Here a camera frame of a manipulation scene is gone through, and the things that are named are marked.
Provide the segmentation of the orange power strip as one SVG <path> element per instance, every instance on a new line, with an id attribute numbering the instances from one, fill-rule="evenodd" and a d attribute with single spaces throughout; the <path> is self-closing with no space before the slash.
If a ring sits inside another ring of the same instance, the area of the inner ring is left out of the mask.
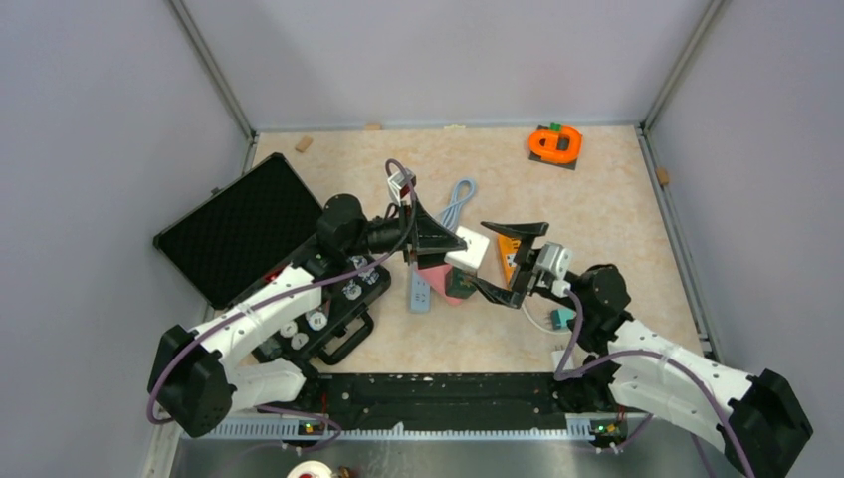
<path id="1" fill-rule="evenodd" d="M 502 234 L 497 236 L 498 254 L 507 287 L 510 286 L 510 281 L 516 268 L 515 257 L 520 245 L 521 241 L 519 239 Z"/>

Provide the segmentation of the pink triangular power strip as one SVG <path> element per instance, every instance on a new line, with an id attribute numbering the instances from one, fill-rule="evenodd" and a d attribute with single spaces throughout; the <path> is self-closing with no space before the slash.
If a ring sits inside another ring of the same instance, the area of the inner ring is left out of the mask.
<path id="1" fill-rule="evenodd" d="M 416 273 L 424 280 L 432 290 L 436 291 L 449 305 L 458 306 L 464 302 L 461 298 L 451 297 L 446 293 L 447 276 L 453 267 L 449 264 L 436 267 L 416 270 Z"/>

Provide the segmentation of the white cube socket adapter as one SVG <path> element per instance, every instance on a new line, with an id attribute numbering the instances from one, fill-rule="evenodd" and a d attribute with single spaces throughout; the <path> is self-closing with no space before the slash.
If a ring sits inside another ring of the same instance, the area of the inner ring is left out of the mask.
<path id="1" fill-rule="evenodd" d="M 448 252 L 445 256 L 446 263 L 465 272 L 477 274 L 489 249 L 490 239 L 464 226 L 458 226 L 455 233 L 465 242 L 466 248 Z"/>

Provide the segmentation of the dark green cube adapter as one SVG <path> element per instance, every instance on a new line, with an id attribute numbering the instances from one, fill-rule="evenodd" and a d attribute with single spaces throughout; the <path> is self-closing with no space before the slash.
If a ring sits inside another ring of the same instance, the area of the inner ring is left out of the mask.
<path id="1" fill-rule="evenodd" d="M 466 300 L 476 291 L 477 274 L 457 267 L 452 267 L 445 275 L 445 295 L 450 298 Z"/>

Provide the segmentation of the teal cube adapter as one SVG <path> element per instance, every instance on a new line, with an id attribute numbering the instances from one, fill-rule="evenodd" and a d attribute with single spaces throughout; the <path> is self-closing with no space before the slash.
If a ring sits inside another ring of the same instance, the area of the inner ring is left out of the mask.
<path id="1" fill-rule="evenodd" d="M 568 322 L 575 318 L 575 312 L 568 308 L 560 308 L 551 311 L 548 320 L 554 331 L 561 331 L 568 327 Z"/>

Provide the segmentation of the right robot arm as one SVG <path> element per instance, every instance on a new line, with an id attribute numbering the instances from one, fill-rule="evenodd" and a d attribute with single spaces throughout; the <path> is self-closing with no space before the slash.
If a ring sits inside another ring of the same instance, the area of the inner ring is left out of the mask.
<path id="1" fill-rule="evenodd" d="M 745 477 L 788 474 L 813 428 L 785 377 L 731 368 L 654 332 L 628 311 L 631 298 L 616 265 L 573 273 L 568 249 L 550 241 L 534 247 L 547 223 L 483 225 L 520 243 L 507 288 L 475 279 L 489 302 L 518 309 L 538 294 L 574 310 L 569 342 L 555 362 L 557 382 L 583 384 L 597 410 L 638 409 L 707 441 Z"/>

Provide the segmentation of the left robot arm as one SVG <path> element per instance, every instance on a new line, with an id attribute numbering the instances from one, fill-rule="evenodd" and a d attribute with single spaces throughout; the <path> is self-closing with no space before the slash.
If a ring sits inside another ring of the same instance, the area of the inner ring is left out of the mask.
<path id="1" fill-rule="evenodd" d="M 224 315 L 192 330 L 174 326 L 156 351 L 147 386 L 148 420 L 176 422 L 192 437 L 212 431 L 230 412 L 284 401 L 315 406 L 319 386 L 285 359 L 242 367 L 241 360 L 300 316 L 318 308 L 323 290 L 344 286 L 396 252 L 409 265 L 441 265 L 467 242 L 432 217 L 414 196 L 392 218 L 365 217 L 359 200 L 338 194 L 315 233 L 270 283 Z"/>

